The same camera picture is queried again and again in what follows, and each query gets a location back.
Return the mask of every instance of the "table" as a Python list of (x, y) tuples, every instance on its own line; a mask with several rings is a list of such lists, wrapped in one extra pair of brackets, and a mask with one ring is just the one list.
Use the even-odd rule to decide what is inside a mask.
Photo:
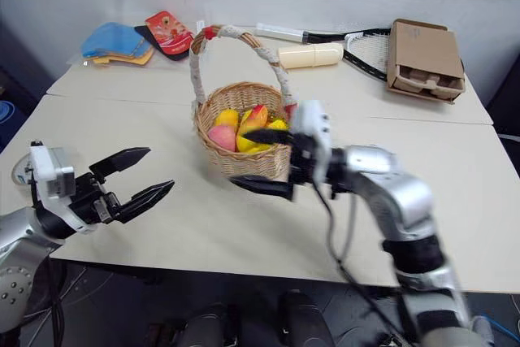
[[(278, 48), (294, 42), (261, 38)], [(271, 69), (244, 43), (229, 38), (212, 40), (201, 58), (202, 81), (207, 91), (243, 80), (277, 85)], [(413, 119), (461, 124), (492, 124), (470, 81), (454, 105), (430, 102), (385, 90), (384, 83), (344, 61), (335, 66), (289, 70), (300, 99), (320, 99), (324, 110), (360, 117)], [(48, 94), (120, 101), (184, 103), (194, 98), (185, 59), (172, 62), (155, 53), (145, 68), (134, 66), (84, 67), (75, 65)]]
[[(124, 202), (173, 178), (171, 193), (128, 224), (70, 237), (55, 257), (339, 281), (324, 244), (327, 217), (311, 189), (298, 188), (291, 203), (233, 186), (208, 169), (190, 110), (188, 104), (45, 96), (0, 156), (0, 214), (30, 203), (28, 190), (10, 174), (32, 139), (67, 148), (78, 175), (118, 150), (148, 146), (152, 151), (110, 176), (106, 188)], [(491, 126), (333, 112), (331, 133), (335, 145), (384, 146), (431, 186), (440, 236), (465, 290), (519, 291), (520, 270), (506, 259), (518, 249), (520, 180)], [(332, 203), (337, 244), (345, 235), (347, 200)], [(364, 202), (358, 205), (352, 273), (364, 284), (396, 285), (375, 221)]]

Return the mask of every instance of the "cardboard box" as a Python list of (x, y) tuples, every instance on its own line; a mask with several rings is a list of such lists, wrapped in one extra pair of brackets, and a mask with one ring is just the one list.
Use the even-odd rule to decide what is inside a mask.
[(388, 43), (387, 89), (453, 103), (465, 90), (455, 35), (445, 26), (395, 20)]

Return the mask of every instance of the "white tube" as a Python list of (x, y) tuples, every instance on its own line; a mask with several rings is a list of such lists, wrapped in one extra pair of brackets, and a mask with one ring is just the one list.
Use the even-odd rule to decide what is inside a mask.
[(317, 67), (338, 63), (343, 57), (343, 45), (335, 42), (278, 49), (279, 62), (286, 69)]
[(272, 26), (270, 24), (257, 24), (255, 31), (257, 36), (277, 38), (279, 40), (302, 42), (303, 30), (294, 28), (281, 28), (280, 26)]

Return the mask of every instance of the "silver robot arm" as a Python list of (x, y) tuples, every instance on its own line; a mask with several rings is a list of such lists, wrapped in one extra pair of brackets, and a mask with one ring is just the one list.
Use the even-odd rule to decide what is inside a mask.
[(470, 330), (470, 314), (457, 277), (441, 251), (431, 209), (432, 195), (404, 171), (394, 154), (376, 146), (331, 149), (328, 116), (318, 101), (302, 102), (290, 132), (257, 130), (251, 141), (292, 146), (288, 183), (257, 176), (231, 181), (255, 193), (293, 198), (295, 184), (326, 183), (338, 193), (362, 197), (383, 233), (383, 249), (394, 261), (407, 318), (423, 347), (482, 347)]
[(37, 268), (67, 237), (90, 233), (98, 223), (126, 223), (171, 190), (173, 180), (151, 186), (121, 205), (104, 189), (105, 176), (132, 166), (149, 151), (122, 150), (75, 178), (62, 149), (31, 144), (26, 172), (34, 205), (0, 216), (0, 333), (21, 323)]

